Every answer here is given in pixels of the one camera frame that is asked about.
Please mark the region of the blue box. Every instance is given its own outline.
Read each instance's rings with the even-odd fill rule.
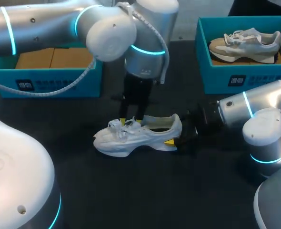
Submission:
[[[79,44],[64,45],[68,47],[84,47]],[[85,68],[63,68],[63,69],[15,69],[18,55],[0,57],[0,84],[17,89],[20,83],[27,83],[29,92],[46,93],[56,91],[75,81]],[[55,96],[46,98],[89,98],[100,96],[100,85],[102,76],[102,62],[96,64],[89,73],[73,88]],[[9,93],[0,90],[3,98],[30,98],[29,96]]]
[[[212,64],[210,41],[250,28],[262,33],[281,32],[281,16],[199,18],[195,44],[206,94],[236,94],[281,79],[281,64]]]

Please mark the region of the gray sneaker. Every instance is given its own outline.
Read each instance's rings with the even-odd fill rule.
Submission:
[[[215,57],[235,62],[241,57],[251,58],[261,63],[275,63],[275,54],[281,46],[281,33],[260,33],[254,28],[245,31],[235,31],[224,38],[211,41],[209,50]]]

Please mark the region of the black table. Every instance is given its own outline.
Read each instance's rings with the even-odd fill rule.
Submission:
[[[149,115],[185,113],[204,95],[194,43],[173,42],[170,54],[166,84],[154,88],[152,99],[159,103],[149,107]],[[119,103],[110,97],[121,92],[123,76],[123,59],[107,64],[100,99],[0,98],[0,120],[49,151],[67,227],[257,229],[257,186],[237,169],[247,155],[239,131],[203,139],[196,156],[142,148],[127,158],[110,158],[94,149],[92,136],[118,118]]]

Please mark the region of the white cable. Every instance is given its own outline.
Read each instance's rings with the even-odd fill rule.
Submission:
[[[163,49],[165,50],[165,63],[164,63],[164,66],[163,66],[163,70],[161,72],[161,79],[160,79],[160,83],[164,84],[165,83],[165,78],[166,78],[166,72],[168,70],[169,60],[170,60],[169,51],[168,51],[168,47],[167,47],[167,44],[166,44],[165,40],[160,35],[160,33],[156,30],[156,28],[154,28],[153,25],[151,25],[143,16],[141,16],[135,10],[132,10],[132,8],[130,7],[128,2],[125,2],[125,3],[124,2],[118,2],[116,4],[116,6],[120,6],[120,7],[124,8],[129,14],[132,13],[132,15],[135,18],[137,18],[138,20],[143,22],[158,37],[159,41],[161,42],[161,44],[163,46]]]
[[[63,87],[59,90],[56,90],[54,92],[47,92],[47,93],[36,93],[36,92],[24,92],[24,91],[19,91],[10,87],[6,87],[4,85],[0,84],[0,89],[10,92],[10,93],[14,93],[14,94],[20,94],[20,95],[26,95],[26,96],[33,96],[33,97],[48,97],[48,96],[54,96],[60,93],[63,93],[65,91],[67,91],[68,89],[74,87],[76,84],[78,84],[86,75],[87,73],[90,71],[90,69],[94,66],[96,60],[93,58],[92,62],[89,64],[89,66],[86,68],[86,70],[84,70],[84,72],[71,84],[67,85],[66,87]]]

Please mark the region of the sneaker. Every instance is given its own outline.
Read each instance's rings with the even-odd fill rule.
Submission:
[[[281,33],[260,33],[254,28],[235,31],[224,38],[211,41],[212,55],[226,62],[235,62],[241,57],[251,58],[261,63],[275,63],[275,55],[281,46]]]
[[[145,115],[142,123],[132,119],[125,126],[116,119],[94,136],[94,146],[103,154],[115,157],[126,157],[139,146],[175,151],[175,146],[169,146],[165,142],[180,137],[181,132],[182,123],[177,114],[166,118]]]

